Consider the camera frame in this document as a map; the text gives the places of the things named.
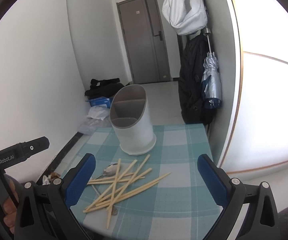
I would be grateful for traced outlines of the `person's left hand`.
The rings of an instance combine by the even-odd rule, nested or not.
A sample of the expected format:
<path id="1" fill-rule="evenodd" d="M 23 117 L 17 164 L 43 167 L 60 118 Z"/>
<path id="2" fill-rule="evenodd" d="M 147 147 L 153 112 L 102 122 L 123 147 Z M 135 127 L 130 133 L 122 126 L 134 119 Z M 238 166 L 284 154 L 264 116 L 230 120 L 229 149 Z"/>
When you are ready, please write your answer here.
<path id="1" fill-rule="evenodd" d="M 16 186 L 14 184 L 12 177 L 5 175 L 5 178 L 9 183 L 9 187 L 12 191 L 13 196 L 15 197 L 17 201 L 19 201 L 18 193 L 16 191 Z M 3 203 L 3 210 L 5 213 L 4 224 L 8 227 L 11 234 L 14 235 L 17 207 L 15 206 L 15 204 L 13 203 L 10 197 L 8 197 Z"/>

